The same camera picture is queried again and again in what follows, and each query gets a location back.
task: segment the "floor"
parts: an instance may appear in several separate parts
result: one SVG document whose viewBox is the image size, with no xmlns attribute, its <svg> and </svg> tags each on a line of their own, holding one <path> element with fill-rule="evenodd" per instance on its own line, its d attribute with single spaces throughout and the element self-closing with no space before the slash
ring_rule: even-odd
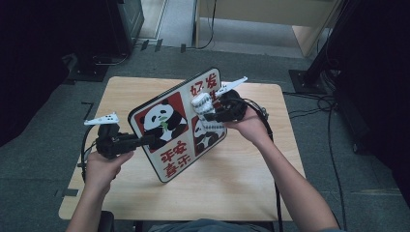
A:
<svg viewBox="0 0 410 232">
<path fill-rule="evenodd" d="M 162 45 L 166 46 L 181 47 L 181 44 L 194 46 L 195 1 L 142 0 L 142 7 L 145 23 L 141 29 L 140 43 L 150 40 L 150 44 L 156 44 L 157 40 L 162 40 Z M 316 45 L 317 47 L 312 50 L 309 57 L 304 57 L 292 27 L 289 25 L 215 19 L 212 30 L 211 18 L 201 18 L 199 24 L 198 46 L 209 43 L 204 48 L 207 50 L 308 58 L 311 60 L 314 59 L 317 50 L 327 40 L 329 32 L 329 30 L 325 30 Z"/>
</svg>

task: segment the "black cable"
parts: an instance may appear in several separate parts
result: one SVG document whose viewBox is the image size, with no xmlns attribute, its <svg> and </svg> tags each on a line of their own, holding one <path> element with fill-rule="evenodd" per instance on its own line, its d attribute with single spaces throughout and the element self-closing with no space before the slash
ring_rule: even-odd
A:
<svg viewBox="0 0 410 232">
<path fill-rule="evenodd" d="M 335 162 L 335 155 L 333 152 L 333 147 L 332 147 L 332 135 L 331 135 L 331 119 L 332 119 L 332 112 L 334 108 L 336 107 L 336 103 L 330 103 L 330 101 L 334 101 L 335 98 L 333 96 L 314 96 L 314 95 L 302 95 L 302 94 L 294 94 L 294 93 L 287 93 L 283 92 L 284 95 L 289 95 L 289 96 L 294 96 L 294 97 L 300 97 L 300 98 L 306 98 L 306 99 L 317 99 L 317 105 L 318 108 L 317 110 L 319 111 L 328 111 L 329 112 L 329 118 L 328 118 L 328 146 L 329 146 L 329 152 L 331 155 L 331 160 L 332 160 L 332 166 L 335 171 L 335 176 L 337 179 L 337 188 L 338 188 L 338 193 L 340 197 L 340 206 L 341 206 L 341 214 L 342 214 L 342 219 L 343 219 L 343 230 L 347 231 L 347 221 L 346 221 L 346 212 L 345 212 L 345 207 L 344 207 L 344 194 L 343 194 L 343 189 L 341 188 L 341 183 L 340 183 L 340 178 L 338 176 L 337 172 L 337 167 L 336 167 L 336 162 Z M 320 103 L 324 101 L 326 102 L 329 106 L 328 107 L 321 107 Z"/>
<path fill-rule="evenodd" d="M 206 48 L 211 43 L 212 39 L 214 38 L 214 21 L 215 21 L 215 11 L 216 11 L 216 9 L 217 9 L 217 0 L 215 0 L 215 2 L 214 2 L 214 9 L 213 9 L 213 13 L 212 13 L 212 22 L 211 22 L 211 38 L 209 39 L 208 43 L 204 46 L 201 46 L 201 47 L 189 46 L 189 47 L 186 47 L 186 49 L 201 50 L 201 49 Z M 142 45 L 142 43 L 138 43 L 134 47 L 138 47 L 139 45 Z M 162 46 L 162 47 L 181 49 L 181 47 L 177 47 L 177 46 L 167 46 L 167 45 L 165 45 L 165 46 Z"/>
<path fill-rule="evenodd" d="M 128 58 L 128 54 L 125 55 L 124 58 L 123 58 L 121 61 L 116 62 L 116 63 L 108 63 L 108 64 L 105 64 L 105 63 L 94 63 L 94 64 L 97 65 L 97 66 L 116 66 L 116 65 L 119 65 L 119 64 L 123 63 L 125 60 L 127 60 L 127 58 Z"/>
<path fill-rule="evenodd" d="M 331 154 L 331 159 L 332 159 L 332 165 L 335 171 L 336 179 L 337 179 L 337 187 L 338 187 L 338 194 L 340 197 L 340 205 L 341 205 L 341 216 L 343 219 L 343 230 L 347 231 L 347 222 L 346 222 L 346 212 L 344 210 L 344 196 L 343 196 L 343 190 L 341 188 L 341 183 L 340 183 L 340 178 L 338 176 L 337 168 L 336 168 L 336 162 L 335 162 L 335 156 L 333 153 L 333 148 L 332 148 L 332 137 L 331 137 L 331 118 L 332 118 L 332 111 L 333 107 L 329 110 L 329 119 L 328 119 L 328 145 L 329 145 L 329 151 Z"/>
<path fill-rule="evenodd" d="M 322 111 L 321 109 L 316 109 L 316 111 L 306 113 L 306 114 L 301 114 L 301 115 L 295 115 L 295 116 L 289 117 L 289 119 L 294 119 L 294 118 L 298 118 L 298 117 L 305 117 L 305 116 L 308 116 L 310 114 L 315 114 L 315 113 L 321 112 L 321 111 Z"/>
<path fill-rule="evenodd" d="M 88 134 L 90 133 L 90 130 L 94 127 L 94 125 L 91 125 L 87 128 L 87 130 L 85 131 L 84 137 L 82 138 L 82 145 L 81 145 L 81 176 L 82 176 L 82 180 L 85 183 L 85 173 L 86 173 L 86 162 L 85 162 L 85 154 L 94 146 L 91 145 L 91 147 L 89 147 L 87 150 L 85 150 L 85 143 L 87 142 L 87 137 Z"/>
<path fill-rule="evenodd" d="M 214 38 L 214 20 L 215 20 L 215 10 L 216 10 L 216 9 L 217 9 L 217 0 L 215 0 L 215 2 L 214 2 L 214 11 L 213 11 L 213 13 L 212 13 L 211 39 L 209 39 L 209 41 L 208 41 L 208 43 L 207 43 L 206 45 L 201 46 L 201 47 L 196 47 L 196 49 L 198 49 L 198 50 L 201 50 L 201 49 L 207 47 L 207 46 L 211 43 L 212 39 Z"/>
</svg>

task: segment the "person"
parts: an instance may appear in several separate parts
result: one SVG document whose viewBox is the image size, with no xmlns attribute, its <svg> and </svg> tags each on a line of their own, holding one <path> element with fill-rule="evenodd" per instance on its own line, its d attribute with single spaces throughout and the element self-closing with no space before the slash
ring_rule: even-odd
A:
<svg viewBox="0 0 410 232">
<path fill-rule="evenodd" d="M 239 131 L 259 150 L 277 183 L 290 216 L 301 231 L 340 231 L 325 199 L 286 159 L 269 137 L 265 126 L 253 109 L 247 109 L 242 121 L 224 125 Z M 105 159 L 96 152 L 89 155 L 84 191 L 67 231 L 98 230 L 103 200 L 109 191 L 110 183 L 120 172 L 121 165 L 132 156 L 133 152 L 116 159 Z M 169 224 L 156 231 L 184 230 L 241 231 L 233 224 L 211 219 Z"/>
</svg>

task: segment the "panda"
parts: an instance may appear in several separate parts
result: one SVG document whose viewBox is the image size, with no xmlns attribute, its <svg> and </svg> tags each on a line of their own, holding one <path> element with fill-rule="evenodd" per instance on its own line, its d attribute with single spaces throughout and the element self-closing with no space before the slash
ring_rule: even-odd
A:
<svg viewBox="0 0 410 232">
<path fill-rule="evenodd" d="M 168 100 L 152 107 L 139 122 L 144 127 L 144 135 L 156 137 L 156 142 L 149 146 L 150 150 L 163 147 L 168 141 L 182 134 L 188 126 L 187 119 L 175 111 Z"/>
<path fill-rule="evenodd" d="M 195 129 L 193 130 L 195 153 L 198 156 L 205 149 L 212 146 L 224 135 L 224 131 L 205 131 L 202 122 L 199 118 L 196 121 Z"/>
</svg>

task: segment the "black stand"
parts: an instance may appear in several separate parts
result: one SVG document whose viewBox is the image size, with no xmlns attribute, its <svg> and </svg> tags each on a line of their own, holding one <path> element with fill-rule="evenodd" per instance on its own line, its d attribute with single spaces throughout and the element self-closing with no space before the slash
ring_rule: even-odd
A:
<svg viewBox="0 0 410 232">
<path fill-rule="evenodd" d="M 317 57 L 314 59 L 307 71 L 289 70 L 290 78 L 292 79 L 293 87 L 296 93 L 300 94 L 327 94 L 323 87 L 320 73 L 325 68 L 326 51 L 321 49 Z"/>
<path fill-rule="evenodd" d="M 68 80 L 103 82 L 107 71 L 108 66 L 106 65 L 92 65 L 91 67 L 84 69 L 84 67 L 81 68 L 77 63 L 73 67 L 73 74 L 69 76 Z"/>
<path fill-rule="evenodd" d="M 96 65 L 91 55 L 81 52 L 77 52 L 76 56 L 77 62 L 67 80 L 103 82 L 108 71 L 108 65 Z"/>
<path fill-rule="evenodd" d="M 289 70 L 290 78 L 292 79 L 293 88 L 298 94 L 327 94 L 320 78 L 314 80 L 313 83 L 306 81 L 307 71 Z"/>
</svg>

